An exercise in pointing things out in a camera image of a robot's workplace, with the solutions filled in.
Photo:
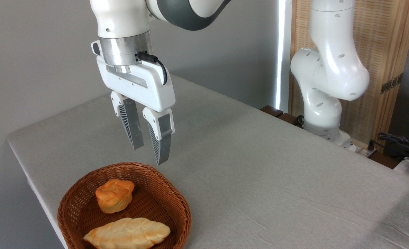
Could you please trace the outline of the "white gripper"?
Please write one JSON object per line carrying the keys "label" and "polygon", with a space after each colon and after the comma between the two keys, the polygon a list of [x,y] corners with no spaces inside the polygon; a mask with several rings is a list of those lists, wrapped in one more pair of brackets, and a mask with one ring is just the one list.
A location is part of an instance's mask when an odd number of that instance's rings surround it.
{"label": "white gripper", "polygon": [[100,42],[91,44],[104,84],[111,92],[114,112],[124,126],[134,150],[144,145],[136,102],[147,106],[143,117],[147,120],[156,164],[166,162],[170,155],[171,134],[175,132],[170,109],[176,102],[172,79],[167,69],[158,63],[143,61],[132,65],[130,73],[116,72],[105,63]]}

